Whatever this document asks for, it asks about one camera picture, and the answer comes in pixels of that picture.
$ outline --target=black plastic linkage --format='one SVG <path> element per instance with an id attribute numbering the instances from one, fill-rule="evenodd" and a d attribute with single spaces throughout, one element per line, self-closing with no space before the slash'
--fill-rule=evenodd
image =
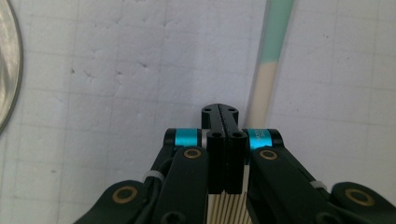
<path id="1" fill-rule="evenodd" d="M 208 105 L 202 109 L 202 129 L 207 133 L 209 193 L 242 192 L 247 135 L 238 129 L 238 110 L 228 105 Z"/>
<path id="2" fill-rule="evenodd" d="M 253 223 L 343 223 L 287 152 L 278 147 L 252 152 L 247 209 Z"/>
<path id="3" fill-rule="evenodd" d="M 163 137 L 163 147 L 161 148 L 157 158 L 152 164 L 151 170 L 158 170 L 158 168 L 164 161 L 174 156 L 173 154 L 175 148 L 175 138 L 176 138 L 176 129 L 166 130 L 165 135 Z"/>
<path id="4" fill-rule="evenodd" d="M 363 185 L 351 182 L 338 183 L 332 187 L 330 201 L 373 223 L 396 223 L 396 207 Z M 354 221 L 347 214 L 343 214 L 343 219 L 347 223 Z"/>
<path id="5" fill-rule="evenodd" d="M 75 224 L 134 223 L 147 197 L 148 189 L 140 182 L 127 180 L 114 184 Z"/>
<path id="6" fill-rule="evenodd" d="M 208 173 L 209 156 L 205 150 L 199 147 L 179 149 L 151 223 L 205 223 Z"/>

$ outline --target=green striped straw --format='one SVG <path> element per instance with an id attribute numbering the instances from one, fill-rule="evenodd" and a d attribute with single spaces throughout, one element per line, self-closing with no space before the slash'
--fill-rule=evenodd
<path id="1" fill-rule="evenodd" d="M 267 0 L 247 127 L 263 128 L 294 0 Z"/>

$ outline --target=metal edge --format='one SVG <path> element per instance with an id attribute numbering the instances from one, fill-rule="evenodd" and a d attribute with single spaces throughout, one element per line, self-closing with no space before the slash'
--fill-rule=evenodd
<path id="1" fill-rule="evenodd" d="M 6 116 L 4 117 L 3 120 L 1 120 L 0 122 L 0 136 L 1 133 L 3 132 L 3 130 L 6 128 L 10 118 L 11 118 L 11 114 L 14 111 L 15 105 L 17 103 L 17 100 L 19 98 L 20 95 L 20 89 L 21 89 L 21 80 L 22 80 L 22 75 L 23 75 L 23 44 L 22 44 L 22 40 L 21 40 L 21 28 L 20 28 L 20 24 L 18 22 L 16 13 L 14 8 L 12 7 L 11 3 L 9 2 L 9 0 L 6 0 L 6 3 L 8 5 L 10 14 L 12 15 L 12 19 L 14 20 L 14 24 L 15 24 L 15 30 L 17 33 L 17 37 L 18 37 L 18 48 L 20 49 L 20 66 L 18 68 L 18 79 L 17 79 L 17 86 L 14 92 L 14 96 L 11 102 L 11 105 L 9 106 L 9 110 L 6 114 Z"/>

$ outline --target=screw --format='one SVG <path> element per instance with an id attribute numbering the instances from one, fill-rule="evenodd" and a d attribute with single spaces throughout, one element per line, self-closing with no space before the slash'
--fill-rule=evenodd
<path id="1" fill-rule="evenodd" d="M 316 215 L 316 224 L 341 224 L 343 223 L 338 217 L 329 213 L 318 213 Z"/>
<path id="2" fill-rule="evenodd" d="M 163 215 L 161 224 L 184 224 L 186 217 L 180 212 L 168 212 Z"/>

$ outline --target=grid pattern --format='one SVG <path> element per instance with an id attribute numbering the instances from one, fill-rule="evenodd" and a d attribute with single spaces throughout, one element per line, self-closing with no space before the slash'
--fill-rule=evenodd
<path id="1" fill-rule="evenodd" d="M 248 103 L 262 0 L 14 0 L 21 95 L 0 136 L 0 223 L 72 223 L 140 179 L 171 127 Z M 299 0 L 267 127 L 329 186 L 396 203 L 396 1 Z"/>

